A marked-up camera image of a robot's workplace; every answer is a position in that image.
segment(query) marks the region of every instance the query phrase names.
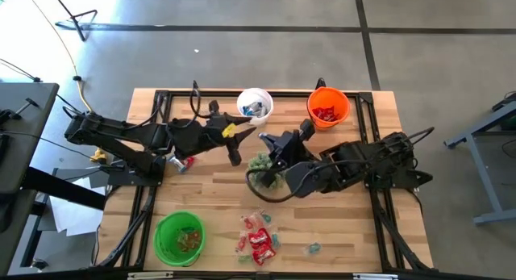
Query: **black floor line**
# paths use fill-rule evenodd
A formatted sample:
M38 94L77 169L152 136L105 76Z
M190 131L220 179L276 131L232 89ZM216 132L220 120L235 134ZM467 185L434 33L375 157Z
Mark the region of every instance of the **black floor line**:
M65 30L75 30L71 22L58 22ZM318 26L203 26L203 25L124 25L111 23L79 23L83 31L236 31L236 32L313 32L360 33L360 27Z
M514 35L513 28L426 28L426 27L370 27L374 34L455 34L455 35Z
M362 0L355 0L356 10L358 12L358 20L360 29L362 30L362 41L364 42L365 62L368 65L369 79L371 80L372 90L380 90L380 82L378 80L377 66L374 63L374 55L372 54L371 37L368 31L368 20L365 18L364 3Z

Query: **wooden table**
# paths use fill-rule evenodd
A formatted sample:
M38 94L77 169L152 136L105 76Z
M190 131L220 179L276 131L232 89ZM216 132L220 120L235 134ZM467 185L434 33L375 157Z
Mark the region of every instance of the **wooden table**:
M155 91L156 89L135 89L128 121L138 123L149 116ZM393 92L372 93L381 137L401 131ZM211 99L203 99L204 111ZM216 99L221 111L238 114L236 98ZM192 117L187 98L174 99L172 117ZM304 98L275 98L274 112L268 123L240 145L243 159L240 166L231 167L225 148L199 154L195 165L185 174L177 173L173 165L168 165L163 185L157 192L145 270L255 270L252 264L238 263L234 250L239 232L243 229L240 216L263 207L272 216L282 243L277 256L263 269L285 272L381 271L371 201L362 184L356 184L339 193L313 193L304 199L294 198L278 204L261 201L245 185L244 172L248 160L258 152L267 152L265 145L257 137L258 133L268 132L279 136L285 130L298 129L306 117ZM366 124L370 126L367 111L365 117ZM340 142L359 140L358 130L355 105L352 104L352 113L345 122L330 131L317 132L306 142L306 146L312 153L318 154ZM368 137L372 138L370 127L368 130ZM134 193L134 187L122 187L109 199L99 231L99 261L109 254L126 231ZM432 266L418 203L405 190L393 190L392 193L400 233L419 259ZM197 214L206 226L206 247L198 261L189 268L163 264L152 248L156 224L176 210L188 210ZM133 260L139 237L139 234L135 237L131 258ZM389 259L394 259L392 241L388 236L385 240ZM315 241L322 244L320 254L305 256L303 247Z

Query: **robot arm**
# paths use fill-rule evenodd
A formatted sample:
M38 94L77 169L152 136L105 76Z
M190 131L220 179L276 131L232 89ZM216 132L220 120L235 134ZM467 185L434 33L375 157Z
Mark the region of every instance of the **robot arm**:
M194 83L193 93L200 97L197 83ZM210 102L210 113L202 116L207 119L206 125L202 126L196 120L197 116L200 116L198 109L195 110L192 103L191 105L196 113L193 119L173 119L170 123L139 125L104 118L92 112L80 113L65 108L72 122L64 137L71 143L98 146L112 153L123 159L137 175L143 177L159 168L156 166L157 157L169 154L173 149L176 158L182 160L212 148L226 146L231 164L239 165L242 161L238 151L239 144L256 128L252 127L237 134L233 134L231 129L248 122L251 118L220 114L218 103L214 100ZM144 150L135 151L121 140L141 144Z
M279 137L260 134L270 151L273 167L249 170L246 182L256 196L269 203L282 203L294 196L304 198L315 191L341 191L362 181L374 189L416 188L429 182L432 176L415 169L414 144L433 130L431 127L412 136L394 132L371 144L345 142L321 152L319 160L302 143L314 134L311 122L306 119L301 131L284 132ZM410 139L417 136L421 137L412 143ZM264 196L249 180L251 173L257 173L258 183L269 187L275 173L283 171L290 194L281 199Z

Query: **concrete floor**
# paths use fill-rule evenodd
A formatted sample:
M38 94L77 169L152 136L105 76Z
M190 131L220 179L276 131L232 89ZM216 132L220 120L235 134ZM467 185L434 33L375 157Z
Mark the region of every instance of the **concrete floor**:
M65 17L55 0L36 1L52 21ZM355 0L64 2L74 13L98 9L99 23L359 26ZM364 0L370 27L516 27L514 4L516 0ZM0 28L2 58L58 82L60 94L81 105L67 56L30 0L6 0L0 6ZM60 33L87 80L85 96L92 107L116 119L126 117L134 88L190 87L193 79L206 88L311 89L318 77L325 77L344 90L371 89L360 34L96 31L82 43L73 31ZM371 40L381 89L395 92L404 130L435 126L416 150L419 168L435 177L420 193L435 267L514 278L516 221L473 225L474 215L490 211L487 196L469 151L446 150L442 142L514 90L516 36L372 35ZM23 80L6 69L0 69L0 77ZM60 106L56 102L44 137L67 144L62 133L68 120ZM452 169L458 160L462 165ZM32 165L50 172L89 162L42 143ZM506 192L515 190L507 186ZM44 233L36 256L50 263L47 271L84 267L93 242L91 234L66 238ZM30 271L17 268L15 260L10 272Z

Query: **white paper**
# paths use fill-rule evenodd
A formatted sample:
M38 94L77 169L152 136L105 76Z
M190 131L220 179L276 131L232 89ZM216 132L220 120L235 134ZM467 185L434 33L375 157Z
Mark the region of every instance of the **white paper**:
M102 195L106 193L104 187L91 188L89 178L81 178L73 184ZM66 229L66 236L75 236L97 231L97 227L102 221L102 211L52 196L50 200L58 232Z

